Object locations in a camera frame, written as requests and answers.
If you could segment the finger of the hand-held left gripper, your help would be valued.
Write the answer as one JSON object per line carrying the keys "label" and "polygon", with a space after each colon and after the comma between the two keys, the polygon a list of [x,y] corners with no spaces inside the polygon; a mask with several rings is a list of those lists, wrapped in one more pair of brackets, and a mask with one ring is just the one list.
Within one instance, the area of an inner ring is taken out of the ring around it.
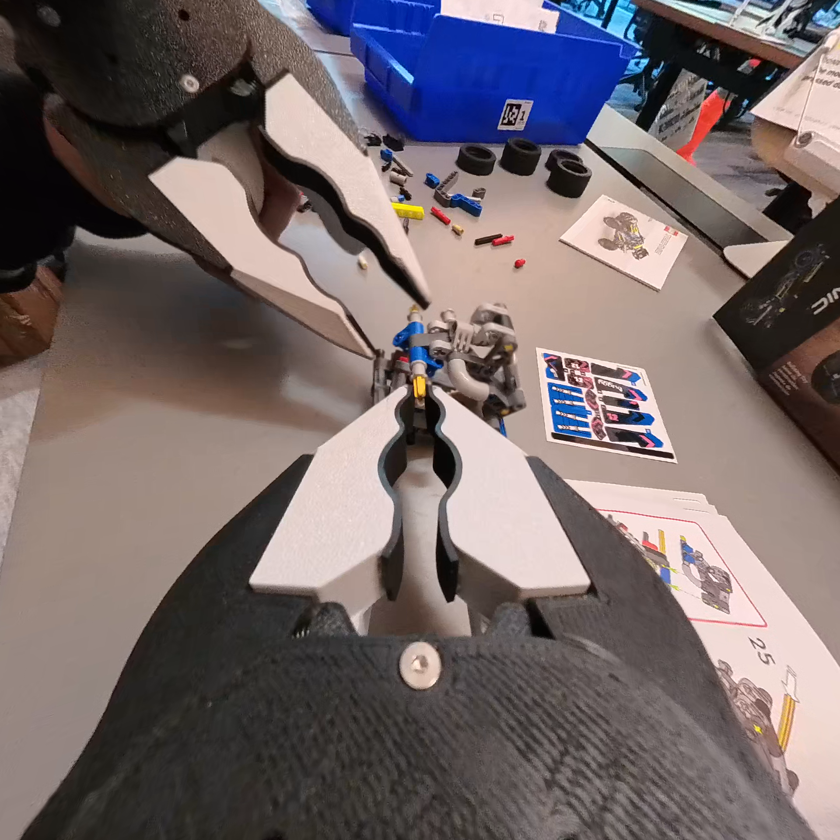
{"label": "finger of the hand-held left gripper", "polygon": [[244,122],[177,155],[150,182],[223,258],[230,279],[289,319],[368,360],[375,350],[345,306],[321,290],[303,260],[279,245],[259,221],[265,178]]}
{"label": "finger of the hand-held left gripper", "polygon": [[264,93],[266,155],[311,201],[343,250],[369,251],[421,309],[432,300],[422,268],[365,142],[350,136],[287,72]]}

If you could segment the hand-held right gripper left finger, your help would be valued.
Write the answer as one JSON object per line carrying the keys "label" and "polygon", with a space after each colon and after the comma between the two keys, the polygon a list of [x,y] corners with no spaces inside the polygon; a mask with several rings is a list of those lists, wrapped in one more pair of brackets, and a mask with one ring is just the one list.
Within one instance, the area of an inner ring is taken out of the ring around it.
{"label": "hand-held right gripper left finger", "polygon": [[255,592],[335,603],[356,631],[394,600],[403,577],[402,507],[408,386],[374,404],[319,446],[262,553]]}

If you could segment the partly built lego vehicle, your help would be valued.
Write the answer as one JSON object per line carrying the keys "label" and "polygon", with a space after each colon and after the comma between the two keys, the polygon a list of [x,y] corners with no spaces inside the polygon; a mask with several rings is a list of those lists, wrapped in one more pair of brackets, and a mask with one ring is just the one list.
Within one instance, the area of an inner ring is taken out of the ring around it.
{"label": "partly built lego vehicle", "polygon": [[508,307],[480,304],[469,319],[451,308],[425,323],[411,306],[393,351],[375,352],[371,399],[378,403],[406,385],[416,394],[415,429],[427,429],[424,398],[433,386],[506,436],[505,420],[526,407],[518,368],[518,336]]}

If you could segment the lego sticker sheet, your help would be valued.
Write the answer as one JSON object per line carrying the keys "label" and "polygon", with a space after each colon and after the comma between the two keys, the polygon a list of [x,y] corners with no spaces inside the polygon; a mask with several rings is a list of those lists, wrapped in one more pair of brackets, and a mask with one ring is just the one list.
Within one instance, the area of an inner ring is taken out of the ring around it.
{"label": "lego sticker sheet", "polygon": [[549,443],[678,463],[644,369],[543,347],[534,353]]}

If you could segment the thin lego booklet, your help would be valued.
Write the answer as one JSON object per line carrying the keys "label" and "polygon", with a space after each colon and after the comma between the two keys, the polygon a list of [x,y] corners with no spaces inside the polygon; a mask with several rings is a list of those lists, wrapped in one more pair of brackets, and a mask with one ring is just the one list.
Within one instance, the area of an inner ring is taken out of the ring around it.
{"label": "thin lego booklet", "polygon": [[601,195],[560,242],[654,291],[661,291],[690,237],[672,224]]}

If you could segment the lego set box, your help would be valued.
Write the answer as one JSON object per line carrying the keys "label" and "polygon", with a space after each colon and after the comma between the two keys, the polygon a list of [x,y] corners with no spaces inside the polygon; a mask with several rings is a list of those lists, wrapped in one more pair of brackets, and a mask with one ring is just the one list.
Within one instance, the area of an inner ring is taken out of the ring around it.
{"label": "lego set box", "polygon": [[777,405],[839,467],[839,200],[714,314]]}

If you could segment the blue plastic bin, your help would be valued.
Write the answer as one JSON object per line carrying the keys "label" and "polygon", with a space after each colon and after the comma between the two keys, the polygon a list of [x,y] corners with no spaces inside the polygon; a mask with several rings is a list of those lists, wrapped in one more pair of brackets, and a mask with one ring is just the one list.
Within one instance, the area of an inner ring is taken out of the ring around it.
{"label": "blue plastic bin", "polygon": [[350,35],[352,27],[384,28],[410,34],[424,34],[440,1],[305,1],[311,14],[339,35]]}
{"label": "blue plastic bin", "polygon": [[358,2],[350,46],[374,98],[414,140],[582,144],[639,47],[560,10],[541,33]]}

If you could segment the white paper sheet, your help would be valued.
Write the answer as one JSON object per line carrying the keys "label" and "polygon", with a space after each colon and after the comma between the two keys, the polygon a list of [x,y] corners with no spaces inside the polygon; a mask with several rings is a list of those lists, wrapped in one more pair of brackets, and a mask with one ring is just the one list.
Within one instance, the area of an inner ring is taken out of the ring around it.
{"label": "white paper sheet", "polygon": [[541,1],[441,1],[441,15],[475,23],[554,34],[560,10]]}

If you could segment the brown box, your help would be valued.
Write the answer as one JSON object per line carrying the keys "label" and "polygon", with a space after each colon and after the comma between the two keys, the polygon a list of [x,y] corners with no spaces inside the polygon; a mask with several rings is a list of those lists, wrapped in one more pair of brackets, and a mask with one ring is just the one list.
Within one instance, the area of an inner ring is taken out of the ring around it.
{"label": "brown box", "polygon": [[67,263],[51,258],[37,266],[32,282],[1,295],[1,368],[46,352],[64,299]]}

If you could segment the white floor sign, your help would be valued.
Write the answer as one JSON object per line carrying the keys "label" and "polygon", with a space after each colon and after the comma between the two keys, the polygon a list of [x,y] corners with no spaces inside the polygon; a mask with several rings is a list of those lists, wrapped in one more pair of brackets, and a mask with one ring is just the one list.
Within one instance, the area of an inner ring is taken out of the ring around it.
{"label": "white floor sign", "polygon": [[648,132],[677,151],[693,136],[707,96],[707,80],[682,70]]}

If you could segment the orange cone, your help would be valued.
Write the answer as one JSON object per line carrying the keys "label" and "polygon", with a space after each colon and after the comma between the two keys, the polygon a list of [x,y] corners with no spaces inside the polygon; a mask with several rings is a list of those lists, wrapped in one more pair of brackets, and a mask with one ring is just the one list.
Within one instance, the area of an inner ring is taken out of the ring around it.
{"label": "orange cone", "polygon": [[715,89],[703,102],[695,128],[688,142],[677,150],[677,154],[688,164],[696,166],[695,153],[727,108],[726,99]]}

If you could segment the wooden background table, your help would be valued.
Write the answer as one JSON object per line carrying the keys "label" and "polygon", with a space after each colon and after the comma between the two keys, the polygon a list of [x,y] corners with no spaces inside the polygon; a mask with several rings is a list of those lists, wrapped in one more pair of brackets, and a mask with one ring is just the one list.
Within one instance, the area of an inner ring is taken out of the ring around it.
{"label": "wooden background table", "polygon": [[756,13],[744,11],[732,24],[723,7],[691,2],[636,1],[650,14],[643,52],[659,70],[636,126],[650,131],[685,70],[731,95],[734,104],[753,105],[784,75],[797,68],[816,47],[825,29],[803,38],[765,38],[758,34]]}

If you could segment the white document holder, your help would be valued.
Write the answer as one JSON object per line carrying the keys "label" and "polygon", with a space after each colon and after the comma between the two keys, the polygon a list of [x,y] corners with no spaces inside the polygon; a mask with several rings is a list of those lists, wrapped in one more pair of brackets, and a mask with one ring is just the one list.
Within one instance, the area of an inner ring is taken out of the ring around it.
{"label": "white document holder", "polygon": [[828,195],[839,194],[838,142],[813,131],[797,133],[784,152],[784,159]]}

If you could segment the printed instruction sheet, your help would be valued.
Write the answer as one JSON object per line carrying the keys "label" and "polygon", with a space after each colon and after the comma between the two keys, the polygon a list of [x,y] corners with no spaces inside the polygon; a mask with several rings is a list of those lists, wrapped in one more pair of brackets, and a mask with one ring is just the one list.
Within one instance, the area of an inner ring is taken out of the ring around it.
{"label": "printed instruction sheet", "polygon": [[815,132],[838,142],[839,29],[752,108],[757,119],[795,130]]}

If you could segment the grey stand base plate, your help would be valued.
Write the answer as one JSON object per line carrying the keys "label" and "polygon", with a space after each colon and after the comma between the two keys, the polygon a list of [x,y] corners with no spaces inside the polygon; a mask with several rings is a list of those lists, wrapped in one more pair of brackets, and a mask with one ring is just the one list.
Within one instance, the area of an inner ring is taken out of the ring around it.
{"label": "grey stand base plate", "polygon": [[787,246],[788,240],[763,241],[745,245],[729,245],[722,250],[725,262],[742,277],[753,278],[772,258]]}

